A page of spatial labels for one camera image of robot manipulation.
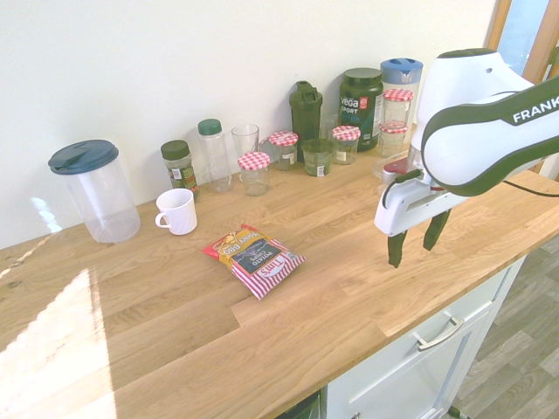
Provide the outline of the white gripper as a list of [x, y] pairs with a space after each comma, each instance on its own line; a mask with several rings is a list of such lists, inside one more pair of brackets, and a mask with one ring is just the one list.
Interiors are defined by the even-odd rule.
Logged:
[[395, 268], [401, 264], [407, 230], [430, 218], [423, 247], [431, 251], [447, 223], [450, 209], [462, 202], [463, 196], [432, 190], [429, 184], [418, 179], [395, 183], [386, 189], [376, 210], [375, 225], [389, 236], [389, 264]]

